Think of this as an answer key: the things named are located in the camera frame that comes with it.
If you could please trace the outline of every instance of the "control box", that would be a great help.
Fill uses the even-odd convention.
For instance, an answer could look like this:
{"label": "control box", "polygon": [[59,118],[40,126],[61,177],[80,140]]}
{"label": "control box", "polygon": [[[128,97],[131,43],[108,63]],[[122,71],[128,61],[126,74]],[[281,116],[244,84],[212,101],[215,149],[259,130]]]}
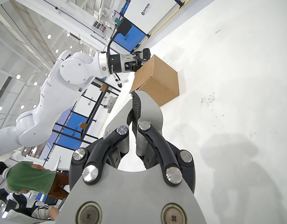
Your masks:
{"label": "control box", "polygon": [[99,34],[105,36],[107,32],[107,27],[99,21],[94,21],[92,28]]}

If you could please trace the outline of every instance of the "screw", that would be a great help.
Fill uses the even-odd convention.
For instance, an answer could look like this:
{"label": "screw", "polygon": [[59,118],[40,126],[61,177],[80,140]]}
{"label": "screw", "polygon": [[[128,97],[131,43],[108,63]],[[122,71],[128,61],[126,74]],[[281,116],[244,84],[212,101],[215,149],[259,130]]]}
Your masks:
{"label": "screw", "polygon": [[102,221],[102,210],[95,202],[85,203],[77,212],[77,224],[100,224]]}
{"label": "screw", "polygon": [[183,150],[180,152],[180,157],[181,157],[182,161],[184,161],[186,163],[189,163],[192,161],[192,155],[186,150]]}
{"label": "screw", "polygon": [[139,129],[143,131],[148,131],[151,128],[151,124],[148,123],[147,121],[142,121],[139,123]]}
{"label": "screw", "polygon": [[82,172],[84,182],[93,182],[98,176],[99,170],[95,165],[88,165]]}
{"label": "screw", "polygon": [[76,161],[80,161],[82,158],[84,158],[85,154],[86,154],[85,149],[79,148],[79,149],[77,149],[77,150],[74,151],[74,153],[73,153],[73,158],[74,158]]}
{"label": "screw", "polygon": [[182,181],[182,173],[180,169],[176,167],[170,167],[166,170],[166,178],[169,180],[169,182],[177,185]]}
{"label": "screw", "polygon": [[183,217],[178,209],[169,208],[165,212],[165,221],[167,224],[183,224]]}
{"label": "screw", "polygon": [[104,136],[103,136],[103,139],[106,139],[111,133],[112,133],[112,131],[105,132]]}
{"label": "screw", "polygon": [[119,126],[117,128],[117,133],[120,135],[125,135],[128,132],[128,128],[126,126]]}

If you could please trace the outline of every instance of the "white column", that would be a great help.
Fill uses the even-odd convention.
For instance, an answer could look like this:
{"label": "white column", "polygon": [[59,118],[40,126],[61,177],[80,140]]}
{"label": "white column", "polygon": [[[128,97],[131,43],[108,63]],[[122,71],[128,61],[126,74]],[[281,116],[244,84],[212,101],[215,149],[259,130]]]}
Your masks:
{"label": "white column", "polygon": [[[15,0],[29,9],[76,35],[85,43],[92,45],[98,50],[103,50],[107,38],[99,36],[91,28],[95,18],[67,0]],[[125,49],[113,42],[111,48],[119,53],[127,53]]]}

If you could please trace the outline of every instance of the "metal bolt head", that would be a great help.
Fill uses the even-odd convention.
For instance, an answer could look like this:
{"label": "metal bolt head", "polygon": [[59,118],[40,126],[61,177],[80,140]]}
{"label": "metal bolt head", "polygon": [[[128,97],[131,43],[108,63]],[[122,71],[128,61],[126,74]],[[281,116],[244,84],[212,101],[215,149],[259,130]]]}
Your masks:
{"label": "metal bolt head", "polygon": [[143,131],[148,131],[151,128],[151,124],[148,123],[147,121],[142,121],[139,123],[139,129]]}
{"label": "metal bolt head", "polygon": [[85,203],[77,212],[76,222],[77,224],[101,224],[101,207],[95,202]]}
{"label": "metal bolt head", "polygon": [[86,150],[84,148],[79,148],[74,151],[73,158],[76,161],[80,161],[82,158],[84,158],[85,154],[86,154]]}
{"label": "metal bolt head", "polygon": [[112,131],[105,132],[104,136],[103,136],[103,139],[106,139],[110,135],[110,133],[112,133]]}
{"label": "metal bolt head", "polygon": [[99,219],[99,211],[94,206],[85,207],[80,214],[80,220],[83,224],[97,223]]}
{"label": "metal bolt head", "polygon": [[186,150],[183,150],[180,152],[180,157],[181,157],[182,161],[184,161],[186,163],[189,163],[192,161],[192,155]]}
{"label": "metal bolt head", "polygon": [[170,167],[166,170],[166,178],[173,184],[179,184],[182,181],[182,173],[176,167]]}
{"label": "metal bolt head", "polygon": [[82,178],[84,182],[93,182],[98,176],[99,170],[95,165],[88,165],[83,173]]}
{"label": "metal bolt head", "polygon": [[161,224],[186,224],[184,210],[175,203],[167,204],[161,212]]}
{"label": "metal bolt head", "polygon": [[126,126],[119,126],[117,128],[117,133],[120,135],[125,135],[128,132],[128,128]]}

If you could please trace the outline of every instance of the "brown cardboard box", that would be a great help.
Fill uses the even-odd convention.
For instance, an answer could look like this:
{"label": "brown cardboard box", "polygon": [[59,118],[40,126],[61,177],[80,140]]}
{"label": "brown cardboard box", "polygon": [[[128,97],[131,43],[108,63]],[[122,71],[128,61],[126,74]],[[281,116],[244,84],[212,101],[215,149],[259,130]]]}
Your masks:
{"label": "brown cardboard box", "polygon": [[84,123],[84,122],[81,122],[81,123],[79,124],[79,127],[80,127],[81,129],[85,130],[85,129],[87,128],[87,124]]}
{"label": "brown cardboard box", "polygon": [[130,93],[140,90],[148,93],[162,106],[180,95],[178,73],[153,55],[136,73]]}
{"label": "brown cardboard box", "polygon": [[102,84],[101,88],[100,88],[100,91],[101,92],[105,92],[106,91],[106,88],[107,88],[107,85],[106,84]]}

